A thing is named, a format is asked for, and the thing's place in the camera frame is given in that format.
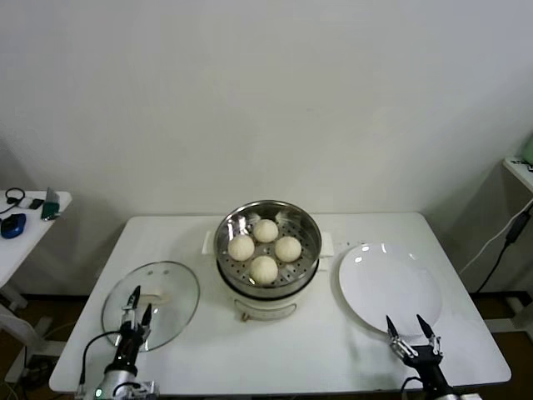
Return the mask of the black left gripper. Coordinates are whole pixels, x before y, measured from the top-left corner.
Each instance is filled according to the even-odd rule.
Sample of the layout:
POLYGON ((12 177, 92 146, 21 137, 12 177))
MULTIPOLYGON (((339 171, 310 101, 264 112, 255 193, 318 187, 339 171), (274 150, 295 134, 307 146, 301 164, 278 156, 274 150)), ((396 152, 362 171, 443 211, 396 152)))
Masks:
MULTIPOLYGON (((137 305, 141 294, 141 286, 137 285, 122 308, 121 331, 137 328, 137 305)), ((121 335, 116 354, 112 360, 112 369, 136 369, 137 355, 140 346, 151 332, 152 305, 149 303, 142 315, 141 331, 125 332, 121 335)))

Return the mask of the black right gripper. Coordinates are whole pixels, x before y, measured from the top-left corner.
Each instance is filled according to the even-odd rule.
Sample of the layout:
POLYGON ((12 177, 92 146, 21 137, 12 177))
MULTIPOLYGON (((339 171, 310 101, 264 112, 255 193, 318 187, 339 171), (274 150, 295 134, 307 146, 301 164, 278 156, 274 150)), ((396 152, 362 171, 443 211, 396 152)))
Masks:
POLYGON ((443 359, 441 338, 436 336, 431 325, 420 314, 417 314, 416 318, 429 345, 409 345, 400 337, 396 326, 386 315, 391 350, 399 359, 409 359, 409 366, 418 372, 425 390, 451 390, 440 368, 443 359))

